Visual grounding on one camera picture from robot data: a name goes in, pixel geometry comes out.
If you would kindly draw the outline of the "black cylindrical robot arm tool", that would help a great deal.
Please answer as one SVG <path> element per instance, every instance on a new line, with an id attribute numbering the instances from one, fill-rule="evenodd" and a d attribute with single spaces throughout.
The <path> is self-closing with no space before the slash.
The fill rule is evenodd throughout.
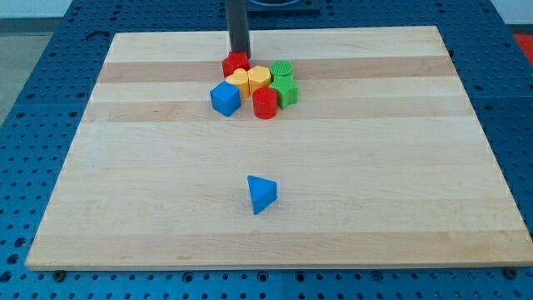
<path id="1" fill-rule="evenodd" d="M 227 31 L 233 52 L 251 57 L 251 44 L 245 0 L 226 0 Z"/>

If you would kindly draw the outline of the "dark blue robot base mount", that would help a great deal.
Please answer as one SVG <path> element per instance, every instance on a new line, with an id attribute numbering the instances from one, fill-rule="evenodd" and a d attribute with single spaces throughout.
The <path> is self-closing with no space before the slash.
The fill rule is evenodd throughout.
<path id="1" fill-rule="evenodd" d="M 250 13 L 317 13 L 320 0 L 246 0 Z"/>

